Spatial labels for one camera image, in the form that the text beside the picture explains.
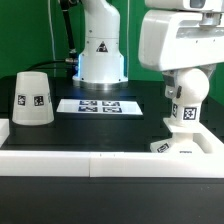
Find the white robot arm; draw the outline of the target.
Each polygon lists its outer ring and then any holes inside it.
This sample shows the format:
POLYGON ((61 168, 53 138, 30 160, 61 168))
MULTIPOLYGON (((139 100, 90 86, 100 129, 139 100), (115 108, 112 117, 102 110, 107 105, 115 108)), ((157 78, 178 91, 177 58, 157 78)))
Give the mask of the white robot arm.
MULTIPOLYGON (((166 96, 178 92, 180 72, 198 67, 211 75, 224 62, 224 0, 144 0, 138 48, 142 67, 160 71, 166 96)), ((120 16, 106 0, 82 0, 85 47, 74 80, 89 88, 125 83, 119 52, 120 16)))

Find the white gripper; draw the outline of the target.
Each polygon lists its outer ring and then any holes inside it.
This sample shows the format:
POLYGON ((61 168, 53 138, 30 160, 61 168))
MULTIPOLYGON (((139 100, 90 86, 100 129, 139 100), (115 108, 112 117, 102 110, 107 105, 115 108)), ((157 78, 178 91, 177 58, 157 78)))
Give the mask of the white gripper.
POLYGON ((144 68, 165 71, 167 98, 181 96, 174 69, 203 65, 200 70, 210 79, 215 64, 224 62, 224 20, 218 26, 202 26, 201 20, 201 13, 164 10, 149 10, 143 18, 138 58, 144 68))

